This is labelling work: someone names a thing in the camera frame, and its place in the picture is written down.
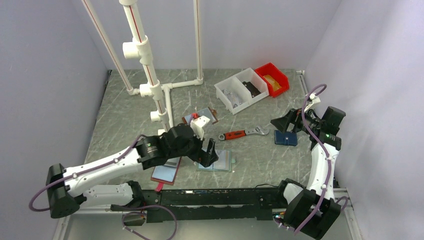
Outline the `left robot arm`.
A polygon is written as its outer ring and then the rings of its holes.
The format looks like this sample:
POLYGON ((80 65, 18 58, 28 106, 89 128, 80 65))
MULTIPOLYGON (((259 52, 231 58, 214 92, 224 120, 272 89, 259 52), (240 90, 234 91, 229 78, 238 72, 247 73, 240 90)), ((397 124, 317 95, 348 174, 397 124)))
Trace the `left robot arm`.
POLYGON ((128 148, 84 165, 49 167, 46 186, 50 217, 59 219, 77 212, 81 206, 112 204, 137 210, 144 204, 141 187, 134 181, 118 186, 104 182, 121 175, 164 165, 169 159, 188 157, 209 167, 219 157, 214 139, 204 140, 187 124, 179 124, 161 135, 140 135, 128 148))

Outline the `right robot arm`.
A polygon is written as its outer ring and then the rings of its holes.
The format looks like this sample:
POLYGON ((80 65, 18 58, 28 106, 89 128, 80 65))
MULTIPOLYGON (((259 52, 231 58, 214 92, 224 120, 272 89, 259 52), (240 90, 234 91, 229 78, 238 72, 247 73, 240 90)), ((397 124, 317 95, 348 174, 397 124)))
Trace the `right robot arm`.
POLYGON ((309 109, 304 116, 301 109, 290 109, 271 124, 284 132, 293 125, 293 133, 309 135, 311 141, 311 170, 306 186, 292 180, 282 180, 275 194, 276 203, 286 208, 280 220, 282 225, 320 240, 339 217, 342 207, 334 196, 335 163, 342 146, 337 136, 346 113, 329 106, 322 117, 316 117, 309 109))

